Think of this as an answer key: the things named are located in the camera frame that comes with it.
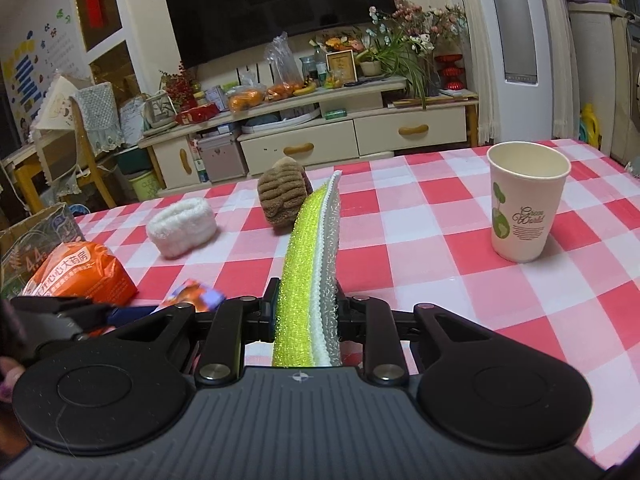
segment black circular cover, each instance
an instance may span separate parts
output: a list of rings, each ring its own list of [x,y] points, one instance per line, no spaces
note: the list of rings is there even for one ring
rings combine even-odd
[[[13,406],[34,443],[100,455],[164,431],[189,394],[186,380],[152,346],[101,337],[30,367],[15,386]]]
[[[500,452],[574,441],[591,409],[584,378],[507,338],[447,345],[424,373],[418,402],[453,436]]]

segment red tassel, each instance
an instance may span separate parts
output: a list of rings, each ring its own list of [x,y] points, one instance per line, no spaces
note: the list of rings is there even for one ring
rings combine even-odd
[[[89,13],[89,26],[91,28],[104,27],[104,18],[102,16],[100,0],[86,0],[86,10]]]

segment picture frame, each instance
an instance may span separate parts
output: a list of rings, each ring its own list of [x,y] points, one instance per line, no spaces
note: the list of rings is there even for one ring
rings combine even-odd
[[[353,59],[353,50],[342,50],[340,52],[330,52],[326,55],[326,65],[329,70],[342,70],[344,82],[356,82],[356,62]]]

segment green logo on cup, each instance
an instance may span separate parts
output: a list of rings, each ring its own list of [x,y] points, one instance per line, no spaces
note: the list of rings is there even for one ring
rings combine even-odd
[[[504,204],[506,202],[506,199],[500,191],[500,186],[498,186],[497,182],[494,182],[494,195],[496,200],[498,201],[498,207],[494,207],[491,211],[494,233],[498,238],[504,240],[507,236],[509,236],[511,229],[506,217],[500,212],[500,204]]]

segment white fluffy wristband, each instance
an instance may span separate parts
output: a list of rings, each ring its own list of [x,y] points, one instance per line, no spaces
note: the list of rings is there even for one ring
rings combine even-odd
[[[164,208],[146,225],[146,234],[165,258],[177,258],[207,242],[218,226],[203,198],[187,198]]]

